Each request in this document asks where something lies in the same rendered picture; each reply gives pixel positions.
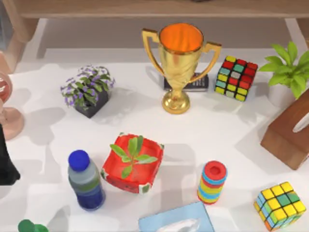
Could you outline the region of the purple flowers in black pot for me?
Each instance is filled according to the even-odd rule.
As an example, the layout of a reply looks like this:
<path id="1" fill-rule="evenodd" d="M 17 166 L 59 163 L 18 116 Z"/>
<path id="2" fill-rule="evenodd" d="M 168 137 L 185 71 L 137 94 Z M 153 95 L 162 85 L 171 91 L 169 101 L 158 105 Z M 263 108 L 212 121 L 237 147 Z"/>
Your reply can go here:
<path id="1" fill-rule="evenodd" d="M 104 66 L 86 65 L 60 87 L 65 104 L 92 118 L 109 100 L 115 79 Z"/>

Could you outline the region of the red square plant pot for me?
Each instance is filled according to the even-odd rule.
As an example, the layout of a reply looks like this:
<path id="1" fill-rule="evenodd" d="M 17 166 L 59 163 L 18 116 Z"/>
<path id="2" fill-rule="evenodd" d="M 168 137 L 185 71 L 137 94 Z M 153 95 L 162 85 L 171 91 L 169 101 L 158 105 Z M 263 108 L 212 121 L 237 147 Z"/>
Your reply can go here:
<path id="1" fill-rule="evenodd" d="M 141 135 L 120 133 L 110 148 L 102 178 L 124 191 L 147 193 L 160 167 L 164 145 Z"/>

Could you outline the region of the puzzle cube with yellow squares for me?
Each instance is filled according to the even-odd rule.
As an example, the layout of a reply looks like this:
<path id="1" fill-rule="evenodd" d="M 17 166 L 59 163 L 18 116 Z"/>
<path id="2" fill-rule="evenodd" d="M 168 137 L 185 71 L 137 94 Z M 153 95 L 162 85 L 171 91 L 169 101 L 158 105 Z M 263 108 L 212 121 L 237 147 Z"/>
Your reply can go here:
<path id="1" fill-rule="evenodd" d="M 289 182 L 260 191 L 253 205 L 269 232 L 295 223 L 306 211 Z"/>

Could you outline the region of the green plant in white pot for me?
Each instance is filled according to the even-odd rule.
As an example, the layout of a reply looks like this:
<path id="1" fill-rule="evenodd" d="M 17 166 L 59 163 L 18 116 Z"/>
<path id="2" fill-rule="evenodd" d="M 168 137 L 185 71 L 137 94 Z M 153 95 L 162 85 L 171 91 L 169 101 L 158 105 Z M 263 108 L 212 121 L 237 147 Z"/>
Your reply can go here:
<path id="1" fill-rule="evenodd" d="M 276 107 L 286 108 L 297 100 L 309 82 L 309 50 L 298 57 L 297 46 L 290 41 L 287 48 L 273 44 L 277 56 L 265 57 L 267 63 L 260 72 L 271 72 L 269 101 Z"/>

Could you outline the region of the stack of coloured rings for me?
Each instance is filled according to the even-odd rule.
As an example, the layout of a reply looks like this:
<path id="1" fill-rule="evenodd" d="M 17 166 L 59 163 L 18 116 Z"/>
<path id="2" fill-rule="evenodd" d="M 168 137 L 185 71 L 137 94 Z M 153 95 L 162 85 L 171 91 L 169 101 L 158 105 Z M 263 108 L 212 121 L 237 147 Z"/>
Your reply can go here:
<path id="1" fill-rule="evenodd" d="M 214 204 L 218 201 L 227 178 L 227 168 L 219 161 L 212 160 L 205 164 L 197 196 L 204 204 Z"/>

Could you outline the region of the wooden shelf unit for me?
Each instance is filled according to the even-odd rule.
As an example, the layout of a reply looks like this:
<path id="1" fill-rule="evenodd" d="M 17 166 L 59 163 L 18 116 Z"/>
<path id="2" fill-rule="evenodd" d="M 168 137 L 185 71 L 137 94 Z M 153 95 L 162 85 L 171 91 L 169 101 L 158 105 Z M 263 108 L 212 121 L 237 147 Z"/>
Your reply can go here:
<path id="1" fill-rule="evenodd" d="M 309 47 L 309 0 L 0 0 L 17 41 L 19 71 L 57 63 L 147 62 L 143 28 L 199 27 L 223 52 L 248 57 L 271 43 Z"/>

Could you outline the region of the green bottle cap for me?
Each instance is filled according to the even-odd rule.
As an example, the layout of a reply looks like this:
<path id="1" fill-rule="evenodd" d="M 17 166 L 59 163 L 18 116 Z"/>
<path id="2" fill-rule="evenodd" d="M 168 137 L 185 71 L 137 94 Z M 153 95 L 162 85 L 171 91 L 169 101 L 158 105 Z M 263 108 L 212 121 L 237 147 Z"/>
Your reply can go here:
<path id="1" fill-rule="evenodd" d="M 29 219 L 24 219 L 18 224 L 18 232 L 49 232 L 42 224 L 34 224 Z"/>

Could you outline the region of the brown wooden tissue box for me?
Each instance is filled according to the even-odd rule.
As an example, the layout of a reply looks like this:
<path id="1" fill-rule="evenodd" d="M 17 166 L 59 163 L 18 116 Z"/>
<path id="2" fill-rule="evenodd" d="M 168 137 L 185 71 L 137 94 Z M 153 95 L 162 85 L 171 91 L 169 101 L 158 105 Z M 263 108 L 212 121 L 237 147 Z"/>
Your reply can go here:
<path id="1" fill-rule="evenodd" d="M 267 128 L 261 146 L 297 170 L 309 157 L 309 89 L 287 107 Z"/>

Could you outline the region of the blue capped bottle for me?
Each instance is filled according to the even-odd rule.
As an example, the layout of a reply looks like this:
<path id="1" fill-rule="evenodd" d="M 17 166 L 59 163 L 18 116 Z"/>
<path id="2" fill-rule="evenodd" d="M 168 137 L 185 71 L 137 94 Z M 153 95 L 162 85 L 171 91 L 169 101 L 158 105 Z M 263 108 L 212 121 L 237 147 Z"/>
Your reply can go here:
<path id="1" fill-rule="evenodd" d="M 100 208 L 105 202 L 106 194 L 95 163 L 84 150 L 71 152 L 68 162 L 69 183 L 80 207 L 88 211 Z"/>

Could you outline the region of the light blue tissue box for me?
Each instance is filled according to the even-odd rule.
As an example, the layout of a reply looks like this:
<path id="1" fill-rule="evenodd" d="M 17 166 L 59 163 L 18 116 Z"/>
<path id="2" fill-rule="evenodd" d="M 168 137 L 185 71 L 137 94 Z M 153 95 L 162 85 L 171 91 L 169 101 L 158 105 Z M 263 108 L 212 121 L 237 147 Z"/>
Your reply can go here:
<path id="1" fill-rule="evenodd" d="M 202 202 L 139 219 L 140 232 L 215 232 Z"/>

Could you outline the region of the puzzle cube with red squares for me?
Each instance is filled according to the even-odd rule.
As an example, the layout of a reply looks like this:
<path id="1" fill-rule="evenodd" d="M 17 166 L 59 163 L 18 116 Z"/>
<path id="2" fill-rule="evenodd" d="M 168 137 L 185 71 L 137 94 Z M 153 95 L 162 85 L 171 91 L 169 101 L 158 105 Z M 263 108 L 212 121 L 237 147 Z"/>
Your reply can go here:
<path id="1" fill-rule="evenodd" d="M 258 65 L 233 56 L 226 56 L 215 81 L 214 91 L 244 102 L 253 84 Z"/>

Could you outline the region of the gold trophy cup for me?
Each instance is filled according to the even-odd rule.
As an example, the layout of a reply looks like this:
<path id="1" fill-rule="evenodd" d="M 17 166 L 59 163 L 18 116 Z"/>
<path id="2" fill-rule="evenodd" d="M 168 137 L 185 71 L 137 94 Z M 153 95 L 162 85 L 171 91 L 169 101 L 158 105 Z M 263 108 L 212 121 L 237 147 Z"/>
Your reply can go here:
<path id="1" fill-rule="evenodd" d="M 208 74 L 219 58 L 222 45 L 204 43 L 201 30 L 188 23 L 170 24 L 159 32 L 143 29 L 141 35 L 150 61 L 171 86 L 162 99 L 163 108 L 171 114 L 185 113 L 190 99 L 183 88 Z M 209 65 L 195 75 L 201 54 L 209 51 L 214 52 Z"/>

